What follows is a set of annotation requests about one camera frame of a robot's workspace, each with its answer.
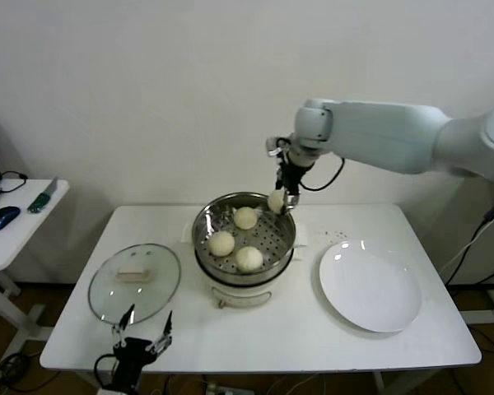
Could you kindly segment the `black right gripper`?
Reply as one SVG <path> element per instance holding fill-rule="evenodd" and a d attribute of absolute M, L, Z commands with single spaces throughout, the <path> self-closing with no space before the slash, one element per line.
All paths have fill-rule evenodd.
<path fill-rule="evenodd" d="M 301 166 L 282 158 L 277 160 L 277 189 L 284 189 L 286 192 L 282 198 L 282 214 L 295 209 L 300 201 L 299 195 L 289 193 L 299 193 L 302 177 L 312 169 L 313 165 Z"/>

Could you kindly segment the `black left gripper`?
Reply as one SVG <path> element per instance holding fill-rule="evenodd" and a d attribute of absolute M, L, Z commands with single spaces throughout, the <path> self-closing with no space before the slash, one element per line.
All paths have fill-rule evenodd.
<path fill-rule="evenodd" d="M 124 331 L 131 321 L 134 309 L 135 304 L 131 304 L 121 319 L 112 325 L 111 332 L 115 342 L 124 341 Z M 137 394 L 143 368 L 156 361 L 155 354 L 162 354 L 171 345 L 171 330 L 172 311 L 169 312 L 162 334 L 155 341 L 127 337 L 125 346 L 114 348 L 117 367 L 106 389 L 123 394 Z"/>

